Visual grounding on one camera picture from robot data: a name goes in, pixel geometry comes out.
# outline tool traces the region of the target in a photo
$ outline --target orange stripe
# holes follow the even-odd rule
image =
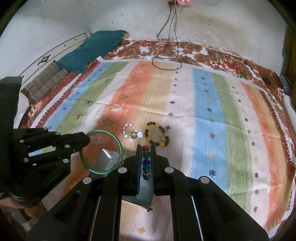
[[[257,114],[267,149],[270,171],[269,211],[265,229],[270,230],[281,221],[285,208],[287,173],[280,133],[260,91],[242,83]]]
[[[106,129],[118,137],[122,136],[122,126],[124,126],[125,123],[129,123],[133,117],[134,111],[139,105],[142,96],[145,94],[151,76],[155,70],[156,68],[151,62],[138,62],[126,78],[123,85],[115,92],[109,105],[104,108],[94,129]],[[112,112],[112,106],[115,104],[122,106],[122,109]],[[114,140],[111,137],[104,136],[104,139],[105,142],[101,144],[99,148],[98,145],[92,143],[92,141],[86,148],[84,148],[84,156],[90,164],[94,163],[102,148],[118,152],[118,147],[114,144]],[[80,159],[77,159],[74,169],[67,178],[62,195],[64,196],[75,183],[87,176],[88,172],[89,171],[82,165]]]

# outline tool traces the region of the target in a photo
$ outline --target beaded bracelet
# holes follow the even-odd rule
[[[131,132],[131,137],[128,136],[126,129],[128,127],[132,127],[133,131]],[[123,127],[122,127],[122,132],[123,132],[123,137],[124,138],[128,138],[129,141],[137,141],[140,138],[143,137],[143,133],[141,131],[139,131],[138,129],[136,129],[135,126],[133,126],[133,124],[131,123],[126,123]]]
[[[147,125],[146,125],[146,129],[145,129],[145,133],[144,133],[144,135],[145,135],[145,137],[146,137],[146,140],[150,143],[150,144],[153,144],[153,140],[149,137],[149,135],[148,135],[148,131],[149,131],[149,129],[150,129],[150,126],[151,125],[154,125],[155,127],[158,127],[161,131],[162,131],[162,133],[163,133],[163,135],[160,137],[160,142],[155,142],[155,145],[156,146],[161,146],[161,147],[166,147],[166,146],[168,146],[168,143],[170,142],[170,140],[169,140],[169,137],[168,137],[168,133],[165,131],[165,129],[160,125],[160,124],[158,124],[158,123],[156,123],[156,122],[149,122],[149,123],[147,123]]]

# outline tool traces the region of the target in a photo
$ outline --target teal pillow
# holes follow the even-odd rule
[[[77,49],[62,57],[57,64],[61,69],[84,73],[92,61],[99,56],[105,57],[122,39],[127,37],[128,32],[123,30],[97,31]]]

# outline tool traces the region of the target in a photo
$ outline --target red bead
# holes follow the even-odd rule
[[[142,146],[142,151],[149,151],[149,146]]]

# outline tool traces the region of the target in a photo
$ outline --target white wall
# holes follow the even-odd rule
[[[84,26],[80,0],[29,0],[0,38],[0,78],[12,75],[26,58],[51,42]]]
[[[267,0],[192,1],[178,12],[178,38],[234,51],[280,74],[287,25]],[[83,10],[91,33],[123,29],[132,39],[156,37],[169,14],[168,0],[83,0]]]
[[[221,0],[214,7],[192,1],[178,12],[179,38],[237,52],[280,74],[287,25],[267,0]],[[168,0],[29,0],[0,38],[0,78],[84,27],[91,33],[123,29],[133,39],[156,37],[168,13]],[[168,26],[161,37],[167,34]]]

